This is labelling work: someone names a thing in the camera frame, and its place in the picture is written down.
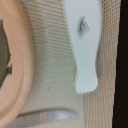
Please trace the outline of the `grey green gripper finger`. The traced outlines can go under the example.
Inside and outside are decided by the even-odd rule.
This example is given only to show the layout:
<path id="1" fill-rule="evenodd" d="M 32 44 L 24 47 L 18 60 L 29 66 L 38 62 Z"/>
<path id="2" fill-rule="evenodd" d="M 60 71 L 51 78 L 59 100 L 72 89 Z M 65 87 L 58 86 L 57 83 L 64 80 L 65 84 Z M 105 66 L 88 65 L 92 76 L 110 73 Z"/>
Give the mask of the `grey green gripper finger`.
<path id="1" fill-rule="evenodd" d="M 6 76 L 12 73 L 12 66 L 9 65 L 10 57 L 11 54 L 3 27 L 3 21 L 0 20 L 0 88 Z"/>

